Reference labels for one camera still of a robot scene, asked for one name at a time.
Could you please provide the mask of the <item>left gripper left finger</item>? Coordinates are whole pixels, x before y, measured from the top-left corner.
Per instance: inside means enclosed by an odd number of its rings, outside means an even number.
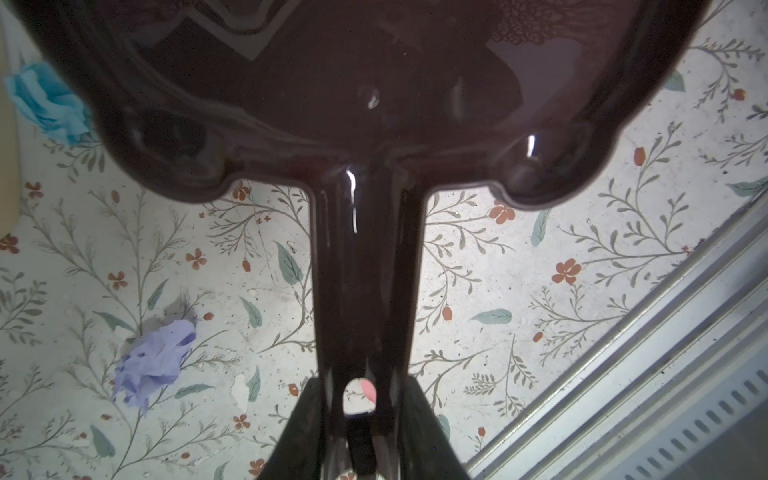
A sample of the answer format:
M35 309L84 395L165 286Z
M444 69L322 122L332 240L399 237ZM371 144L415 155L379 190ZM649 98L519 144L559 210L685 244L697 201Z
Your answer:
M319 479L324 449L323 427L323 388L318 378L312 378L299 396L296 407L259 479Z

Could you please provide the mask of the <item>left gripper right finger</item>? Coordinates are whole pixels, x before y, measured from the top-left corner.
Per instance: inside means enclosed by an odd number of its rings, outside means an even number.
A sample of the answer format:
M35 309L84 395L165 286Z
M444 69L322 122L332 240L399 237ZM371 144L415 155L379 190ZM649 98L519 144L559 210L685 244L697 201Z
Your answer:
M418 381L409 376L400 408L403 479L469 480Z

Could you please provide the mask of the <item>pink paper scrap long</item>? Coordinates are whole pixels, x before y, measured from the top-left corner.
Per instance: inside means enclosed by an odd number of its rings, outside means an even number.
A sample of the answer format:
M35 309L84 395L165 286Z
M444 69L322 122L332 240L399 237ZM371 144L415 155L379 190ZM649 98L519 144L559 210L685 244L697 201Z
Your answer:
M374 384L365 378L359 380L362 393L366 400L373 406L377 403L377 390Z

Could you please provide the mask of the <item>dark brown plastic dustpan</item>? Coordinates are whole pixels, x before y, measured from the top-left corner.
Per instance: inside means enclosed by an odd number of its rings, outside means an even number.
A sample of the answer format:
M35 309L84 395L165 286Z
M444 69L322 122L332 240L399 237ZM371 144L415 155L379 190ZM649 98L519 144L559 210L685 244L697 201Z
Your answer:
M319 479L403 479L426 202L485 185L557 205L604 168L703 1L16 1L145 187L309 196L324 400ZM370 380L377 403L364 397Z

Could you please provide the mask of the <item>bin with yellow-green bag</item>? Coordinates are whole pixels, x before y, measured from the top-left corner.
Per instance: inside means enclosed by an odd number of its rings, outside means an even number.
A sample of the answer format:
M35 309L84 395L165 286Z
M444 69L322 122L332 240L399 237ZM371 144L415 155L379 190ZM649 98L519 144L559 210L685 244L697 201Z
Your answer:
M16 112L4 79L9 75L7 48L1 36L1 101L0 101L0 234L10 234L20 216L21 176L18 153Z

